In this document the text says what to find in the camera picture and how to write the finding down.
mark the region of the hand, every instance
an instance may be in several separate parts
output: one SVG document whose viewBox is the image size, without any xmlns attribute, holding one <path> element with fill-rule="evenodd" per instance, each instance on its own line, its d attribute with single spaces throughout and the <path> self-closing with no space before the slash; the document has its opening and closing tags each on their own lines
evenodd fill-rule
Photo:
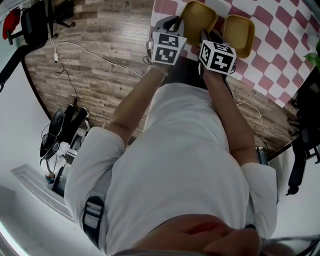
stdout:
<svg viewBox="0 0 320 256">
<path fill-rule="evenodd" d="M 148 59 L 146 61 L 152 66 L 152 68 L 155 68 L 155 69 L 161 71 L 165 76 L 167 76 L 170 65 L 151 62 L 151 49 L 150 49 L 151 48 L 151 41 L 150 40 L 148 40 L 146 42 L 145 47 L 146 47 L 146 53 L 148 55 Z"/>
</svg>

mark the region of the green plant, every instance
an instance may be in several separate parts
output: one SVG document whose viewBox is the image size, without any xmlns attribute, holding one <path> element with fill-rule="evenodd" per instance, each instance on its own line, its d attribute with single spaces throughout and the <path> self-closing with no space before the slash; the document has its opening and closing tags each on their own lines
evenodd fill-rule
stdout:
<svg viewBox="0 0 320 256">
<path fill-rule="evenodd" d="M 320 52 L 320 40 L 316 44 L 316 51 L 319 53 Z M 306 56 L 304 56 L 313 66 L 317 67 L 319 72 L 320 72 L 320 57 L 318 53 L 311 52 L 308 53 Z"/>
</svg>

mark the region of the desk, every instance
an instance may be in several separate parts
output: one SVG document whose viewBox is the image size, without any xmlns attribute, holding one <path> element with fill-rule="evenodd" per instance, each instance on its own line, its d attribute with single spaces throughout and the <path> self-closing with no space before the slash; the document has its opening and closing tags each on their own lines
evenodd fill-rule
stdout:
<svg viewBox="0 0 320 256">
<path fill-rule="evenodd" d="M 155 0 L 151 27 L 158 20 L 180 15 L 190 0 Z M 311 52 L 308 35 L 317 35 L 319 22 L 302 0 L 201 0 L 218 16 L 215 29 L 220 31 L 224 18 L 244 16 L 255 25 L 255 39 L 248 58 L 237 59 L 235 79 L 277 103 L 291 99 L 307 79 L 313 67 L 304 56 Z M 186 44 L 182 55 L 197 61 L 199 47 Z"/>
</svg>

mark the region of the white cable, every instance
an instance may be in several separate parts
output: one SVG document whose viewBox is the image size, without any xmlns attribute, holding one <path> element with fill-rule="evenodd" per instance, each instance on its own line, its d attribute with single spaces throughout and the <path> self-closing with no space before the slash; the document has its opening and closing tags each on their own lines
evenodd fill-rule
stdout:
<svg viewBox="0 0 320 256">
<path fill-rule="evenodd" d="M 109 63 L 109 64 L 118 66 L 118 67 L 123 68 L 123 69 L 125 69 L 125 70 L 132 71 L 133 73 L 135 73 L 135 74 L 137 74 L 138 76 L 140 76 L 140 77 L 143 78 L 143 76 L 142 76 L 141 74 L 137 73 L 137 72 L 134 71 L 133 69 L 128 68 L 128 67 L 125 67 L 125 66 L 121 66 L 121 65 L 119 65 L 119 64 L 113 63 L 113 62 L 111 62 L 111 61 L 109 61 L 109 60 L 106 60 L 106 59 L 104 59 L 104 58 L 101 58 L 100 56 L 96 55 L 95 53 L 93 53 L 93 52 L 91 52 L 91 51 L 88 51 L 87 49 L 85 49 L 84 47 L 82 47 L 80 44 L 77 44 L 77 43 L 74 43 L 74 42 L 68 42 L 68 41 L 64 41 L 64 42 L 54 42 L 54 40 L 53 40 L 52 38 L 50 39 L 50 43 L 54 45 L 55 52 L 57 52 L 56 45 L 71 44 L 71 45 L 78 46 L 78 47 L 80 47 L 81 49 L 85 50 L 88 54 L 92 54 L 92 55 L 98 57 L 99 59 L 101 59 L 101 60 Z"/>
<path fill-rule="evenodd" d="M 44 128 L 43 128 L 43 130 L 42 130 L 42 132 L 41 132 L 41 139 L 43 138 L 43 136 L 42 136 L 42 134 L 44 133 L 44 131 L 45 131 L 45 129 L 48 127 L 50 125 L 50 123 L 49 124 L 47 124 Z"/>
<path fill-rule="evenodd" d="M 50 38 L 50 43 L 53 44 L 55 53 L 57 53 L 57 47 L 56 47 L 56 44 L 52 38 Z"/>
<path fill-rule="evenodd" d="M 260 111 L 259 111 L 259 109 L 258 109 L 257 107 L 255 107 L 254 105 L 252 105 L 251 103 L 248 103 L 248 102 L 240 102 L 240 103 L 237 104 L 237 106 L 238 106 L 238 105 L 241 105 L 241 104 L 248 104 L 248 105 L 254 107 L 254 108 L 256 109 L 256 111 L 258 111 L 258 113 L 259 113 L 259 115 L 260 115 L 261 126 L 262 126 L 265 130 L 267 130 L 269 133 L 271 133 L 271 134 L 276 134 L 276 135 L 279 135 L 279 136 L 282 136 L 282 137 L 287 138 L 288 141 L 289 141 L 289 143 L 290 143 L 291 146 L 293 147 L 293 145 L 292 145 L 292 143 L 291 143 L 291 140 L 290 140 L 287 136 L 285 136 L 285 135 L 283 135 L 283 134 L 280 134 L 280 133 L 277 133 L 277 132 L 274 132 L 274 131 L 270 131 L 270 130 L 268 130 L 266 127 L 264 127 L 264 124 L 262 123 L 262 115 L 261 115 L 261 113 L 260 113 Z"/>
</svg>

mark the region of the white t-shirt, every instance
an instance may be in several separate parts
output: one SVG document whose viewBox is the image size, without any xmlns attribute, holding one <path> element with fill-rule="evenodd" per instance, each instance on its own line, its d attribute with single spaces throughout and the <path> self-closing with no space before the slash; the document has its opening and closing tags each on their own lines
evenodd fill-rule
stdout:
<svg viewBox="0 0 320 256">
<path fill-rule="evenodd" d="M 244 228 L 249 194 L 259 234 L 269 238 L 276 227 L 275 170 L 240 167 L 208 92 L 186 84 L 157 90 L 144 132 L 127 150 L 118 135 L 92 128 L 71 169 L 64 198 L 80 226 L 89 191 L 112 169 L 104 253 L 128 249 L 180 215 L 209 214 Z"/>
</svg>

